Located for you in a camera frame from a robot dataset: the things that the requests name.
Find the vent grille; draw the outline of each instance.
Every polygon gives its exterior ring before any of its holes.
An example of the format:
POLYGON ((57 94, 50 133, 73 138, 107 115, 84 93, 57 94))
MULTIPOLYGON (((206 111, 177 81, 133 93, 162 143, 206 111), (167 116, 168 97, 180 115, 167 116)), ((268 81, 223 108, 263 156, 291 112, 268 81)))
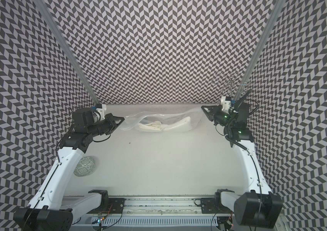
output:
MULTIPOLYGON (((159 226, 210 226, 211 217, 178 217, 178 216, 165 216, 165 217, 122 217, 119 223, 115 226, 136 226, 136 227, 159 227, 159 226)), ((103 225, 112 225, 119 220, 119 217, 110 217, 102 221, 103 225)), ((212 225, 217 225, 217 219, 212 220, 212 225)))

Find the black cable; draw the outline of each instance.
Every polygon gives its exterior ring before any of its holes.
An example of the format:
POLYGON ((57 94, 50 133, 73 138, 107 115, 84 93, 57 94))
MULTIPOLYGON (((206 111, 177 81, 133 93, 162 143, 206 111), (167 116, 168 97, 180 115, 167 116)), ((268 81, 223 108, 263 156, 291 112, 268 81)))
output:
POLYGON ((226 140, 228 140, 229 142, 232 142, 234 143, 235 145, 239 146, 240 148, 244 149, 245 151, 248 152, 249 156, 251 157, 252 161, 253 161, 253 164, 255 166, 255 169, 256 169, 256 173, 257 173, 257 177, 258 177, 258 186, 259 186, 259 194, 260 194, 260 203, 259 203, 259 208, 258 208, 258 215, 257 215, 257 221, 256 221, 256 225, 255 225, 255 229, 254 231, 256 231, 257 229, 257 225, 258 225, 258 220, 259 220, 259 213, 261 212, 261 204, 262 204, 262 189, 261 189, 261 180, 259 178, 259 174, 258 174, 258 170, 257 170, 257 165, 256 165, 256 162, 254 161, 252 155, 250 154, 250 152, 248 151, 248 149, 243 146, 242 144, 236 142, 235 140, 232 140, 230 139, 227 134, 225 135, 225 138, 226 140))
POLYGON ((215 215, 213 215, 213 217, 212 217, 212 219, 211 219, 211 231, 212 231, 212 221, 213 221, 213 219, 215 218, 216 214, 217 214, 217 213, 215 213, 215 215))
POLYGON ((102 116, 101 116, 101 113, 99 113, 99 111, 97 111, 97 110, 93 110, 92 113, 95 114, 96 116, 98 115, 98 117, 99 117, 99 119, 98 119, 96 122, 101 121, 102 116))
POLYGON ((102 141, 94 141, 94 142, 96 142, 96 143, 103 142, 103 141, 108 140, 110 137, 111 137, 111 134, 110 134, 110 136, 107 137, 107 139, 104 139, 104 140, 102 140, 102 141))
POLYGON ((200 200, 200 199, 194 199, 194 204, 195 204, 196 206, 201 206, 201 204, 196 204, 196 200, 200 200))
MULTIPOLYGON (((55 170, 53 171, 52 175, 50 175, 49 181, 47 182, 46 187, 44 187, 44 190, 43 190, 43 192, 41 193, 40 197, 41 197, 41 196, 44 194, 44 192, 46 191, 46 188, 47 188, 47 186, 48 186, 48 184, 49 184, 49 182, 50 182, 50 179, 52 179, 52 176, 53 176, 53 174, 56 172, 58 166, 59 166, 59 165, 56 165, 55 170)), ((25 223, 24 223, 24 225, 23 225, 23 227, 22 227, 22 230, 25 230, 26 222, 27 222, 27 220, 29 219, 29 217, 30 217, 30 215, 32 214, 32 212, 34 211, 34 209, 37 207, 39 201, 40 201, 40 200, 37 201, 37 203, 35 204, 34 208, 30 211, 29 215, 27 216, 27 218, 26 218, 26 220, 25 220, 25 223)))
POLYGON ((215 128, 216 128, 216 132, 217 132, 218 134, 220 134, 221 136, 224 136, 223 134, 221 134, 220 132, 217 131, 217 125, 215 126, 215 128))
POLYGON ((106 227, 106 228, 104 228, 104 229, 102 229, 102 230, 106 230, 106 229, 108 229, 108 228, 114 226, 115 224, 117 224, 117 223, 121 220, 121 217, 120 217, 120 219, 119 219, 118 221, 116 221, 113 225, 110 225, 110 226, 108 226, 108 227, 106 227))
MULTIPOLYGON (((74 129, 74 122, 71 122, 71 126, 69 127, 69 130, 65 133, 65 135, 68 134, 72 129, 74 129)), ((62 140, 62 138, 56 144, 56 155, 57 155, 57 158, 58 158, 58 162, 60 162, 60 156, 58 155, 57 148, 60 145, 61 140, 62 140)))
POLYGON ((77 223, 79 223, 79 221, 81 220, 82 218, 80 217, 79 218, 79 220, 78 221, 76 221, 74 224, 77 224, 77 223))
POLYGON ((254 231, 256 231, 257 229, 257 225, 258 225, 258 220, 259 220, 259 213, 261 212, 261 204, 262 204, 262 189, 261 189, 261 181, 259 179, 259 175, 258 175, 258 171, 257 171, 257 166, 256 166, 256 162, 254 161, 252 155, 249 153, 249 156, 252 158, 253 164, 255 165, 256 168, 256 173, 257 173, 257 177, 258 177, 258 186, 259 186, 259 194, 260 194, 260 201, 259 201, 259 208, 258 208, 258 215, 257 215, 257 221, 256 221, 256 226, 254 231))

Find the black bracket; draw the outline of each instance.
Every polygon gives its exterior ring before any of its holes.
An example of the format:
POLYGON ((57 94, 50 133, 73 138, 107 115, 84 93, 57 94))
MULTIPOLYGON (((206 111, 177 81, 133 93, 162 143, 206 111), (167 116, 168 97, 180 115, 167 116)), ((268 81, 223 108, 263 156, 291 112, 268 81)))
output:
POLYGON ((221 203, 217 204, 216 199, 201 198, 202 214, 215 214, 215 213, 231 213, 228 207, 223 206, 221 203))

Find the chevron patterned wall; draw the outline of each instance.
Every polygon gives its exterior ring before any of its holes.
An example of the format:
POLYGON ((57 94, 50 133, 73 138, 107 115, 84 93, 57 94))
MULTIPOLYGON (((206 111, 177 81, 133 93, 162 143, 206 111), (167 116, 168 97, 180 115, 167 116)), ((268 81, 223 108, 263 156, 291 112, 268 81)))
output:
POLYGON ((90 104, 32 2, 0 1, 0 230, 17 227, 13 211, 45 178, 71 112, 90 104))
POLYGON ((218 101, 212 78, 244 74, 275 2, 45 1, 108 104, 218 101))
POLYGON ((262 169, 294 230, 327 230, 327 0, 289 0, 251 76, 262 169))

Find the white table surface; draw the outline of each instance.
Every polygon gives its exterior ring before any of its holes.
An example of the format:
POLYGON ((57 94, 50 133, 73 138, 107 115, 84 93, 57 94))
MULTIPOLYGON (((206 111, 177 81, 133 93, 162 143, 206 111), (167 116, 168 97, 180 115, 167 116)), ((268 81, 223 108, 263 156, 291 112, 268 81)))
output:
MULTIPOLYGON (((200 105, 108 105, 106 113, 179 113, 200 105)), ((95 140, 106 136, 95 137, 95 140)), ((72 175, 66 196, 92 189, 109 195, 213 195, 217 189, 242 191, 242 170, 228 141, 203 114, 197 127, 182 133, 116 129, 110 139, 92 142, 84 156, 96 161, 93 173, 72 175)))

